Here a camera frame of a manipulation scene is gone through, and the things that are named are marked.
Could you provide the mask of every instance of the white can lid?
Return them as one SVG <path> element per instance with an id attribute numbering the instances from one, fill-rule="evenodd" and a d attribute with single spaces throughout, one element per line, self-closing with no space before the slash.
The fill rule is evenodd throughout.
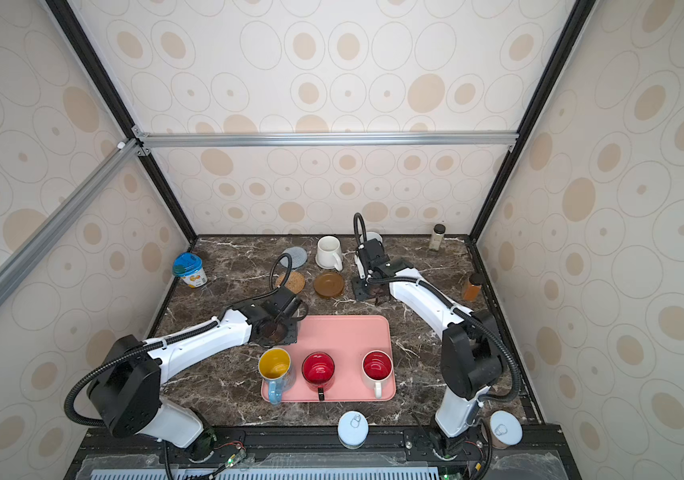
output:
<path id="1" fill-rule="evenodd" d="M 491 433 L 505 445 L 516 445 L 523 438 L 523 428 L 518 419 L 504 410 L 491 415 Z"/>
<path id="2" fill-rule="evenodd" d="M 366 441 L 369 434 L 369 423 L 361 412 L 350 410 L 339 419 L 339 439 L 349 446 L 359 446 Z"/>

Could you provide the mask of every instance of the gray coaster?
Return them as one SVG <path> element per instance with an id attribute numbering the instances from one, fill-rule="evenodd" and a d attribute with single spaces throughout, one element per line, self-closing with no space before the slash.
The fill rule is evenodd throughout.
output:
<path id="1" fill-rule="evenodd" d="M 283 253 L 291 255 L 292 269 L 297 269 L 307 262 L 307 252 L 301 246 L 290 246 L 285 249 Z M 289 263 L 288 260 L 282 258 L 280 259 L 280 264 L 283 266 L 288 266 Z"/>

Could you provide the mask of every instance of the patterned wallpaper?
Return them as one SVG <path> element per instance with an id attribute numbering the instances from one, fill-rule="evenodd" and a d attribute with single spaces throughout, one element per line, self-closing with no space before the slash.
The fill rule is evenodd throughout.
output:
<path id="1" fill-rule="evenodd" d="M 157 148 L 198 234 L 383 234 L 475 222 L 506 145 Z"/>
<path id="2" fill-rule="evenodd" d="M 131 160 L 0 308 L 0 480 L 60 480 L 86 433 L 62 411 L 116 338 L 144 338 L 187 248 Z M 76 408 L 95 416 L 87 398 Z"/>
<path id="3" fill-rule="evenodd" d="M 481 239 L 588 480 L 684 479 L 684 0 L 598 5 Z"/>
<path id="4" fill-rule="evenodd" d="M 71 0 L 156 133 L 515 130 L 571 0 Z"/>
<path id="5" fill-rule="evenodd" d="M 0 265 L 122 138 L 35 0 L 0 0 Z"/>

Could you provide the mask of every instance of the white mug handle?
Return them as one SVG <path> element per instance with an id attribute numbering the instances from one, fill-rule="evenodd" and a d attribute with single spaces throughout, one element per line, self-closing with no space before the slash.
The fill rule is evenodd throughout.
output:
<path id="1" fill-rule="evenodd" d="M 333 252 L 334 255 L 334 268 L 337 269 L 337 271 L 341 272 L 342 271 L 342 257 L 337 254 L 337 252 Z"/>

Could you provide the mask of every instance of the blue mug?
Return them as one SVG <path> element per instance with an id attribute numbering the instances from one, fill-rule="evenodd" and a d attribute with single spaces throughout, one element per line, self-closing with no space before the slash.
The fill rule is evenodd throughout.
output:
<path id="1" fill-rule="evenodd" d="M 267 398 L 273 405 L 280 404 L 283 392 L 290 389 L 297 379 L 289 352 L 278 347 L 259 357 L 259 374 L 267 383 Z"/>

